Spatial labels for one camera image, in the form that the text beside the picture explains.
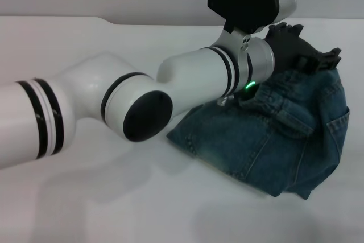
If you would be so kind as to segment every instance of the black ring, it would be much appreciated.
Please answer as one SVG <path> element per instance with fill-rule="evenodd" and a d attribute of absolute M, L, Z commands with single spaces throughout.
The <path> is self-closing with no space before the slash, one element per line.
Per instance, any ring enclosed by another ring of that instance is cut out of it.
<path fill-rule="evenodd" d="M 52 155 L 55 155 L 62 150 L 64 142 L 64 125 L 61 109 L 59 107 L 57 97 L 50 85 L 43 79 L 34 79 L 34 81 L 36 81 L 41 86 L 41 88 L 43 88 L 45 95 L 47 95 L 48 101 L 51 104 L 53 116 L 55 118 L 56 145 L 54 151 L 52 152 Z"/>
<path fill-rule="evenodd" d="M 233 89 L 230 91 L 230 93 L 228 94 L 228 96 L 232 95 L 235 90 L 237 89 L 238 87 L 238 84 L 239 84 L 239 81 L 240 81 L 240 71 L 239 71 L 239 63 L 238 61 L 229 53 L 229 51 L 224 48 L 224 47 L 221 47 L 221 46 L 215 46 L 221 50 L 224 51 L 224 53 L 226 53 L 228 55 L 228 57 L 230 58 L 231 62 L 233 62 L 233 67 L 234 67 L 234 70 L 235 70 L 235 83 L 234 83 L 234 86 L 233 86 Z"/>
<path fill-rule="evenodd" d="M 217 54 L 219 54 L 219 56 L 221 57 L 222 61 L 224 61 L 224 64 L 226 66 L 226 71 L 227 71 L 227 87 L 226 87 L 226 91 L 222 95 L 222 97 L 223 96 L 226 96 L 227 93 L 229 92 L 230 88 L 231 88 L 231 78 L 233 78 L 233 74 L 231 73 L 231 68 L 230 68 L 229 61 L 226 58 L 226 56 L 221 51 L 219 51 L 218 49 L 213 48 L 213 47 L 206 47 L 206 48 L 208 48 L 209 50 L 213 50 L 214 52 L 216 52 Z"/>
<path fill-rule="evenodd" d="M 248 74 L 248 80 L 246 81 L 246 84 L 249 84 L 250 81 L 251 81 L 251 78 L 253 76 L 253 64 L 251 63 L 251 59 L 250 59 L 249 53 L 247 53 L 247 61 L 248 61 L 249 74 Z"/>
<path fill-rule="evenodd" d="M 44 116 L 42 105 L 40 104 L 38 96 L 36 95 L 32 86 L 26 81 L 18 81 L 17 83 L 23 87 L 33 106 L 39 133 L 39 151 L 36 159 L 40 159 L 44 157 L 44 155 L 46 154 L 48 146 L 48 131 L 47 131 L 46 118 Z"/>
<path fill-rule="evenodd" d="M 142 73 L 142 72 L 131 72 L 131 73 L 125 74 L 124 76 L 121 76 L 120 78 L 118 78 L 109 87 L 109 89 L 106 91 L 106 93 L 104 95 L 104 98 L 102 99 L 102 102 L 101 102 L 101 117 L 102 117 L 102 120 L 104 121 L 104 123 L 106 123 L 106 120 L 105 120 L 106 104 L 107 104 L 107 101 L 110 98 L 112 92 L 115 90 L 115 88 L 118 87 L 119 84 L 121 84 L 122 82 L 124 82 L 126 79 L 129 79 L 129 78 L 131 78 L 133 76 L 137 76 L 137 75 L 145 75 L 145 76 L 148 76 L 148 75 L 146 75 L 145 73 Z"/>

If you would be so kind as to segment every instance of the green led light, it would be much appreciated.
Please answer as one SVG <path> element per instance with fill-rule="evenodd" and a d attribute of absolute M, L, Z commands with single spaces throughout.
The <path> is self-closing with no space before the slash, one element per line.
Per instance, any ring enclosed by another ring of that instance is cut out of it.
<path fill-rule="evenodd" d="M 248 89 L 248 88 L 251 88 L 253 85 L 255 85 L 255 82 L 250 82 L 246 87 L 245 89 Z"/>

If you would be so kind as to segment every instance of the white table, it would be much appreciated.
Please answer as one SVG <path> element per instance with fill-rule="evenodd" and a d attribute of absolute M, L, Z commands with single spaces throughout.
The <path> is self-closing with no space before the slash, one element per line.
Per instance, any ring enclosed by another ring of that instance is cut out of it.
<path fill-rule="evenodd" d="M 364 20 L 288 22 L 303 24 L 302 37 L 322 51 L 343 49 L 339 69 L 351 108 L 342 162 L 307 201 L 274 199 L 185 155 L 165 138 L 177 121 L 132 144 L 83 120 L 66 151 L 0 171 L 0 242 L 364 242 Z M 0 84 L 47 77 L 101 51 L 155 76 L 163 59 L 208 46 L 220 32 L 0 17 Z"/>

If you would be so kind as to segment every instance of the screw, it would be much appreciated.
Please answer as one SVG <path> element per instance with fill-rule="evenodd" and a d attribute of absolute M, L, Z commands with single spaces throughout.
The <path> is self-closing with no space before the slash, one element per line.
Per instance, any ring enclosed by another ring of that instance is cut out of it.
<path fill-rule="evenodd" d="M 228 97 L 221 97 L 217 100 L 217 105 L 218 106 L 225 106 L 227 101 L 228 101 Z"/>

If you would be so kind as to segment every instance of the black end cap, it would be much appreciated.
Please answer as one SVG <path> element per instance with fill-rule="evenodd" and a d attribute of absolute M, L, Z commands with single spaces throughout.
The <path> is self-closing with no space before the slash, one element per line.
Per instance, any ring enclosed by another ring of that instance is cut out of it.
<path fill-rule="evenodd" d="M 238 27 L 247 34 L 272 24 L 279 14 L 279 0 L 208 0 L 208 6 L 225 18 L 225 27 Z"/>
<path fill-rule="evenodd" d="M 172 117 L 173 103 L 162 91 L 152 91 L 137 99 L 124 120 L 124 135 L 132 142 L 142 142 L 157 135 Z"/>

